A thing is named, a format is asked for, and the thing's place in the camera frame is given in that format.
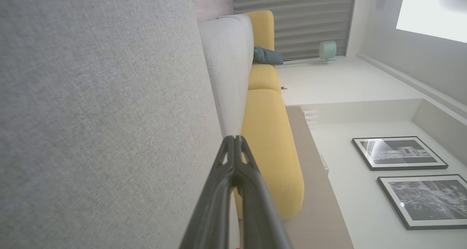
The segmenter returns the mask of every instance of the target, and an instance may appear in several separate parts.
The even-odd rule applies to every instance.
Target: black and white photograph
[[[372,171],[446,169],[447,164],[418,137],[354,138]]]
[[[408,230],[466,229],[467,182],[458,174],[379,177]]]

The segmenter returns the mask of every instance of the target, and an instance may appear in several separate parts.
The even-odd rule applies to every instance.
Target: yellow sofa
[[[248,12],[255,46],[274,50],[274,17],[269,10]],[[250,72],[242,135],[283,219],[302,208],[304,183],[277,70],[254,63]],[[242,198],[235,191],[239,218]]]

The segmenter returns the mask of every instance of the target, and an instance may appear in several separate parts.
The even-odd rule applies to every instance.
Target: sofa
[[[274,50],[271,11],[222,16],[200,23],[201,41],[222,135],[241,134],[250,146],[283,219],[295,216],[304,182],[277,70],[253,62],[253,49]],[[242,198],[235,191],[242,218]]]
[[[191,0],[0,4],[3,248],[177,248],[228,134],[247,138],[282,217],[299,210],[275,69],[250,60],[255,44],[273,48],[270,16],[232,18],[243,26],[231,25],[243,35],[235,60],[250,64],[224,58],[236,75],[217,80]],[[286,155],[279,180],[267,162]],[[230,248],[240,247],[235,202]]]

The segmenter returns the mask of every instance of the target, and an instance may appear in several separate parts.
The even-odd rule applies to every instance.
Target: black picture frame
[[[459,174],[445,174],[445,175],[420,175],[420,176],[382,176],[378,177],[377,182],[379,183],[380,187],[382,188],[384,194],[386,195],[387,199],[390,201],[390,204],[392,205],[393,209],[396,211],[397,215],[399,216],[399,219],[402,221],[402,224],[404,224],[404,227],[407,230],[436,230],[436,229],[467,229],[467,218],[462,218],[462,219],[436,219],[436,220],[428,220],[428,221],[414,221],[410,217],[410,213],[407,212],[408,206],[401,206],[402,202],[400,202],[399,198],[397,195],[394,196],[392,192],[388,189],[388,182],[386,182],[389,179],[410,179],[410,178],[417,178],[417,179],[436,179],[439,178],[437,181],[443,181],[443,178],[449,178],[452,177],[457,178],[457,180],[464,186],[467,190],[467,182],[465,181],[462,176]],[[460,224],[448,224],[447,222],[450,221],[462,221]]]
[[[369,153],[361,144],[361,140],[375,140],[381,139],[383,141],[402,141],[411,139],[416,141],[427,153],[436,160],[435,163],[407,163],[407,164],[375,164],[370,158]],[[400,170],[440,170],[446,169],[449,165],[441,159],[430,147],[428,147],[417,136],[403,136],[403,137],[373,137],[373,138],[353,138],[352,144],[357,152],[360,154],[363,161],[367,164],[371,171],[400,171]]]

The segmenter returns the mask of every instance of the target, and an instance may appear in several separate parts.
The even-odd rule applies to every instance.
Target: gray fabric
[[[253,52],[253,62],[263,63],[269,65],[282,65],[282,56],[280,53],[277,53],[272,50],[267,50],[260,46],[255,47],[255,52]]]
[[[319,56],[322,41],[335,40],[345,55],[354,0],[233,0],[235,13],[271,10],[275,51],[284,60]]]
[[[228,17],[198,25],[222,136],[240,134],[247,102],[252,26],[239,16],[247,23]]]
[[[0,11],[1,247],[176,248],[221,142],[191,1]]]

